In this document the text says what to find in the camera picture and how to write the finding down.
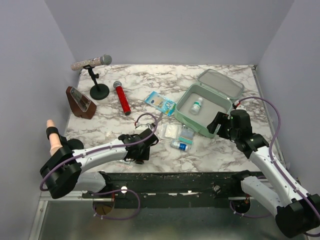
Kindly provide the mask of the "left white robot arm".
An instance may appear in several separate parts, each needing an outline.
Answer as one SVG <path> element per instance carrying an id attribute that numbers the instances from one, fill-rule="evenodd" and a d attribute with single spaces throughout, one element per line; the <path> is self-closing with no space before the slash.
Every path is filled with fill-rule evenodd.
<path id="1" fill-rule="evenodd" d="M 110 194 L 109 177 L 102 172 L 88 172 L 100 165 L 121 160 L 147 161 L 150 147 L 159 142 L 151 129 L 139 134 L 122 134 L 115 140 L 87 149 L 60 147 L 40 169 L 43 183 L 53 199 L 60 199 L 72 191 L 89 191 L 104 198 Z"/>

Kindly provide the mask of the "amber orange-cap bottle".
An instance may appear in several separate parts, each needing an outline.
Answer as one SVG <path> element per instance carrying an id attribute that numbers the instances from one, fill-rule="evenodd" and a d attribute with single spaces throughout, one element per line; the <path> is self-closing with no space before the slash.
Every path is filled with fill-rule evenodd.
<path id="1" fill-rule="evenodd" d="M 145 163 L 145 161 L 142 159 L 137 159 L 137 160 L 135 160 L 135 163 L 139 164 L 139 165 L 143 165 Z"/>

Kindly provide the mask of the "white green-cap medicine bottle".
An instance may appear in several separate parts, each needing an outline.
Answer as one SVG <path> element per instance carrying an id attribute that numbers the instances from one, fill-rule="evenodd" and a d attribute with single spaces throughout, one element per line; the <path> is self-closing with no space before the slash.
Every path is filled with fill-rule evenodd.
<path id="1" fill-rule="evenodd" d="M 199 97 L 190 108 L 190 113 L 193 115 L 197 115 L 202 107 L 203 98 Z"/>

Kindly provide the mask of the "white gauze pad packet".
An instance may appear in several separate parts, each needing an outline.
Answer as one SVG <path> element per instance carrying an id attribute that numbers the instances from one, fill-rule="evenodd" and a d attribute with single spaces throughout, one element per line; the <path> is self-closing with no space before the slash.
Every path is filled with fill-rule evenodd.
<path id="1" fill-rule="evenodd" d="M 163 140 L 177 140 L 182 130 L 180 124 L 163 124 L 160 130 L 160 138 Z"/>

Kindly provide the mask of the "mint green medicine case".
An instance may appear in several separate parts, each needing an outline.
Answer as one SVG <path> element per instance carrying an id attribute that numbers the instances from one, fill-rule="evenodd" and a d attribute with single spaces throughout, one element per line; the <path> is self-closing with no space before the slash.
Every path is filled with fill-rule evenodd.
<path id="1" fill-rule="evenodd" d="M 216 133 L 209 133 L 207 126 L 218 112 L 228 114 L 232 110 L 233 103 L 242 95 L 244 88 L 241 82 L 213 69 L 207 69 L 178 101 L 174 117 L 196 133 L 213 138 Z M 191 114 L 192 105 L 200 97 L 203 102 L 199 113 Z"/>

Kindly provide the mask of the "blue cotton swab packet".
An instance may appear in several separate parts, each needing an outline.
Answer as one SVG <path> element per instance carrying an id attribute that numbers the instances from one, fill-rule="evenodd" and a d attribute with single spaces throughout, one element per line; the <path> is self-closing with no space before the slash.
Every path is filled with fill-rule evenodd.
<path id="1" fill-rule="evenodd" d="M 175 109 L 176 109 L 176 103 L 169 98 L 159 94 L 156 91 L 153 91 L 145 100 L 144 102 L 160 112 L 162 112 L 164 115 L 170 117 Z"/>

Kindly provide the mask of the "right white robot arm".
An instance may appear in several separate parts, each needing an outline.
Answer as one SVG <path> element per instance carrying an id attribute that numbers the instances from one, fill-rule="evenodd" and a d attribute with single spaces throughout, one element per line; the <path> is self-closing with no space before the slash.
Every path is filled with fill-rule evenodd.
<path id="1" fill-rule="evenodd" d="M 207 126 L 210 133 L 235 143 L 262 172 L 270 189 L 249 172 L 230 183 L 230 191 L 256 199 L 275 218 L 280 231 L 288 238 L 304 234 L 320 225 L 320 197 L 310 194 L 274 156 L 265 138 L 254 133 L 249 114 L 236 109 L 229 114 L 218 112 Z"/>

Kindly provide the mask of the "blue white small bottle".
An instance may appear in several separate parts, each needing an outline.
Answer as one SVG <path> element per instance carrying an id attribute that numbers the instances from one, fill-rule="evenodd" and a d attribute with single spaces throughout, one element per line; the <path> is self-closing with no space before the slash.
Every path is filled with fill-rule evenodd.
<path id="1" fill-rule="evenodd" d="M 181 141 L 173 140 L 170 146 L 174 149 L 181 150 L 183 152 L 187 152 L 189 150 L 189 146 Z"/>

